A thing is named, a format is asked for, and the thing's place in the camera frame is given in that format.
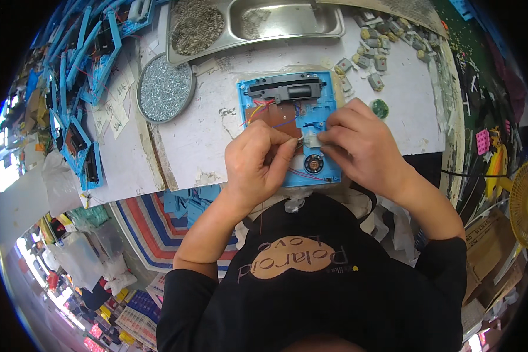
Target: metal tray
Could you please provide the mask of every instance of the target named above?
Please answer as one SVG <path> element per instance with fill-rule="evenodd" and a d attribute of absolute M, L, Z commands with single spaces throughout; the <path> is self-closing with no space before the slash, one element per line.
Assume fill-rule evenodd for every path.
<path fill-rule="evenodd" d="M 342 11 L 337 5 L 314 4 L 297 0 L 233 0 L 216 3 L 225 18 L 225 29 L 210 47 L 196 55 L 176 53 L 172 43 L 172 19 L 169 11 L 166 58 L 172 65 L 216 53 L 221 50 L 267 40 L 320 37 L 340 38 L 345 34 Z M 259 25 L 251 14 L 265 17 Z"/>
<path fill-rule="evenodd" d="M 150 59 L 147 62 L 145 67 L 143 67 L 143 69 L 141 71 L 141 75 L 139 76 L 139 81 L 137 83 L 137 92 L 135 94 L 135 102 L 137 103 L 137 107 L 139 108 L 139 112 L 145 118 L 145 120 L 149 121 L 150 123 L 154 123 L 154 124 L 168 122 L 168 121 L 172 120 L 173 118 L 175 118 L 176 116 L 180 115 L 190 105 L 190 102 L 191 102 L 192 98 L 194 97 L 194 92 L 195 92 L 195 87 L 196 87 L 196 82 L 197 82 L 196 76 L 192 72 L 190 64 L 188 64 L 188 66 L 190 66 L 190 75 L 191 75 L 190 76 L 190 81 L 191 81 L 191 85 L 190 85 L 190 91 L 188 92 L 188 95 L 186 97 L 186 100 L 184 101 L 184 105 L 182 106 L 182 108 L 174 116 L 170 117 L 169 119 L 163 120 L 163 121 L 153 120 L 150 117 L 148 117 L 147 114 L 143 111 L 143 107 L 141 106 L 141 85 L 143 83 L 143 77 L 145 76 L 145 72 L 147 71 L 147 67 L 149 67 L 149 65 L 154 60 L 158 59 L 159 57 L 161 57 L 162 55 L 165 55 L 165 54 L 166 53 L 160 53 L 160 54 L 156 55 L 154 58 Z"/>

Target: person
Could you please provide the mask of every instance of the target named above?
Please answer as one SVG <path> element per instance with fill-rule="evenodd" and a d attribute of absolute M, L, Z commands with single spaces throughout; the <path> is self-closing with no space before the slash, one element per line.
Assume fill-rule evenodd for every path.
<path fill-rule="evenodd" d="M 298 213 L 280 202 L 256 218 L 218 283 L 216 261 L 232 229 L 282 185 L 297 144 L 255 121 L 226 147 L 228 184 L 176 251 L 159 352 L 461 348 L 466 244 L 450 201 L 408 165 L 359 99 L 326 127 L 321 150 L 344 174 L 420 224 L 429 243 L 415 267 L 390 258 L 345 206 L 312 194 Z"/>

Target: black t-shirt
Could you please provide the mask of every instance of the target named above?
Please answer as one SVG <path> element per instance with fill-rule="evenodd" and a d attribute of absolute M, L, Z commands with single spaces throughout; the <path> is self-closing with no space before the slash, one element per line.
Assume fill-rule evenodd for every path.
<path fill-rule="evenodd" d="M 461 238 L 431 241 L 411 268 L 320 194 L 295 214 L 280 202 L 254 225 L 220 284 L 186 269 L 167 274 L 159 352 L 280 351 L 314 334 L 368 352 L 461 348 Z"/>

